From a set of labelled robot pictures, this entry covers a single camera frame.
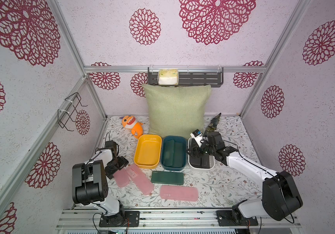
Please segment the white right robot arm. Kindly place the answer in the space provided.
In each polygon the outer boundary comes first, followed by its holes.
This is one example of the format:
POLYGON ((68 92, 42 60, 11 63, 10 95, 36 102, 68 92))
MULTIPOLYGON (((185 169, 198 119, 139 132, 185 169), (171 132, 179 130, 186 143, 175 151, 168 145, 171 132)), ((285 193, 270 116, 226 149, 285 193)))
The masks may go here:
POLYGON ((216 161, 235 169, 254 181, 262 189, 262 197, 244 200, 231 209, 231 219, 240 224, 247 218, 268 215, 276 221, 287 219, 303 206, 303 200, 293 176, 287 171, 277 172, 244 156, 237 144, 226 145, 219 132, 204 135, 200 130, 190 134, 190 156, 213 156, 216 161))

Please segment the pink pencil case front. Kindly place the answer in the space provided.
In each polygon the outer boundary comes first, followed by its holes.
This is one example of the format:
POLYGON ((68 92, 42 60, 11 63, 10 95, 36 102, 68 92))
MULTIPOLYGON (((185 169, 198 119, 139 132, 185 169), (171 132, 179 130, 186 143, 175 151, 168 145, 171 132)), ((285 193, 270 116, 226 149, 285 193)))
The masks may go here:
POLYGON ((195 187, 163 185, 160 189, 160 197, 168 200, 197 202, 199 192, 195 187))

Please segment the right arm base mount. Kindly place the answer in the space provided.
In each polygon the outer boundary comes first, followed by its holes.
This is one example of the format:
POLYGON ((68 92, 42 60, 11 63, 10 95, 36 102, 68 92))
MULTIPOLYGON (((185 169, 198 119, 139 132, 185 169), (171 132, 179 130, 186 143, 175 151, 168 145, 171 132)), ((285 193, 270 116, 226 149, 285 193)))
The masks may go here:
POLYGON ((245 218, 240 212, 233 210, 217 210, 216 217, 219 226, 258 226, 259 223, 256 218, 245 218))

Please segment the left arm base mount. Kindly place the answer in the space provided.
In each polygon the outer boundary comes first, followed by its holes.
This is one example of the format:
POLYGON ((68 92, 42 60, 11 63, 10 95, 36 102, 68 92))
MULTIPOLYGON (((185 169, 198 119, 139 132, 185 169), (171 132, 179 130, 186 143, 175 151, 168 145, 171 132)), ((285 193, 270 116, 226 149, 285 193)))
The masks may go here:
POLYGON ((138 227, 139 221, 139 211, 121 211, 120 213, 111 216, 102 215, 100 218, 99 227, 138 227))

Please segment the black pencil case front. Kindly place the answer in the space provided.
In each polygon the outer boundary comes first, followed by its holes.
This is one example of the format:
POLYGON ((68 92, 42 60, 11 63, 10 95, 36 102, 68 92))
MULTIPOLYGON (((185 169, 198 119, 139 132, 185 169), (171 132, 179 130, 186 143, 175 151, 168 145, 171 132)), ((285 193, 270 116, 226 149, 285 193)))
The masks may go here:
POLYGON ((190 156, 189 163, 192 167, 199 169, 210 169, 214 166, 214 161, 211 156, 190 156))

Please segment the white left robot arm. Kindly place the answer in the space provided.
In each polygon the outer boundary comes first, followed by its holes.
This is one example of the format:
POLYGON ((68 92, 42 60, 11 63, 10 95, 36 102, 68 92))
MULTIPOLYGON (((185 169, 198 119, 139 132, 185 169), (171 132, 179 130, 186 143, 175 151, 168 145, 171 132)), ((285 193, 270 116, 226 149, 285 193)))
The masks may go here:
POLYGON ((88 161, 72 167, 72 199, 75 204, 95 207, 107 218, 124 218, 121 202, 109 194, 105 167, 115 159, 111 149, 98 149, 88 161))

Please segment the pink pencil case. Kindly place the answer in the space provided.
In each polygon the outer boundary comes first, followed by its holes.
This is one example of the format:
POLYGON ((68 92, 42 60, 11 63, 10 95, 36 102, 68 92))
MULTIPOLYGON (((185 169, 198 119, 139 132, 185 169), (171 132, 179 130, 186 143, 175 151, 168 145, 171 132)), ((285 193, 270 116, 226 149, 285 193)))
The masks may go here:
POLYGON ((152 191, 154 190, 153 183, 136 164, 128 166, 126 168, 126 172, 143 195, 149 195, 150 193, 152 193, 152 191))
POLYGON ((115 172, 113 174, 113 177, 119 188, 126 187, 130 183, 130 178, 125 168, 115 172))
POLYGON ((197 202, 199 192, 195 187, 163 185, 160 189, 160 197, 168 200, 197 202))

